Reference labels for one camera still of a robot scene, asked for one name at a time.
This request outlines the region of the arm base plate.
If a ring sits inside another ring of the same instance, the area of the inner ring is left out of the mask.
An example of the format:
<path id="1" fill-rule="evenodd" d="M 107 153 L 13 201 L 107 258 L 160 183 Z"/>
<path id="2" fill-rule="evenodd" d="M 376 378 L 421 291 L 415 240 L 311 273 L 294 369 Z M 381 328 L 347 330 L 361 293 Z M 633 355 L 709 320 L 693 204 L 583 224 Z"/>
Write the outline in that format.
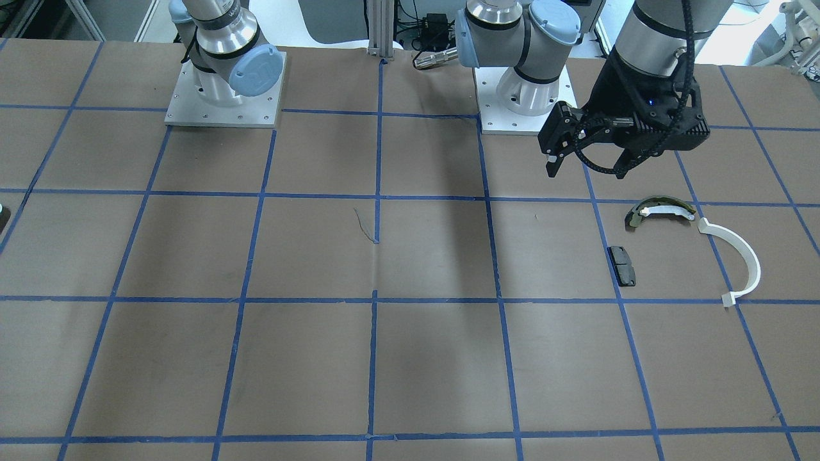
<path id="1" fill-rule="evenodd" d="M 547 84 L 527 81 L 513 67 L 481 67 L 473 73 L 484 134 L 537 135 L 557 102 L 577 107 L 566 67 Z"/>
<path id="2" fill-rule="evenodd" d="M 274 129 L 283 92 L 284 73 L 278 82 L 255 97 L 229 87 L 217 74 L 202 72 L 193 62 L 182 64 L 165 124 L 184 127 L 243 127 Z"/>

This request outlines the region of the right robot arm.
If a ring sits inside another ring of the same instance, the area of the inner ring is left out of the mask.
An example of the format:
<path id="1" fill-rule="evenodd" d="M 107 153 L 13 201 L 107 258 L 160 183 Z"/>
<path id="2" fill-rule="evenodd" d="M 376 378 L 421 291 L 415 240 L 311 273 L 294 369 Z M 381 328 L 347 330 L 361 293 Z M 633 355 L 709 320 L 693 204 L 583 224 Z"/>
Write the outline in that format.
<path id="1" fill-rule="evenodd" d="M 231 107 L 274 88 L 285 54 L 267 41 L 254 13 L 240 1 L 172 1 L 170 20 L 186 47 L 202 98 Z"/>

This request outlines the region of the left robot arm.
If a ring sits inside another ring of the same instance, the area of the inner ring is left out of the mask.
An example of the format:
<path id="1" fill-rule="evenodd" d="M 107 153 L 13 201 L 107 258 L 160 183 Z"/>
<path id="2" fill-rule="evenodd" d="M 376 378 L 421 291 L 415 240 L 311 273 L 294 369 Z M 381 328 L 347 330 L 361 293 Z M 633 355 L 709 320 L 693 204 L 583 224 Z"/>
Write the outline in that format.
<path id="1" fill-rule="evenodd" d="M 635 1 L 588 101 L 530 110 L 525 93 L 556 86 L 582 39 L 578 13 L 563 1 L 468 1 L 455 39 L 464 67 L 506 70 L 498 96 L 511 111 L 548 114 L 538 134 L 549 176 L 577 155 L 595 172 L 621 179 L 668 150 L 693 150 L 708 139 L 695 58 L 729 1 Z"/>

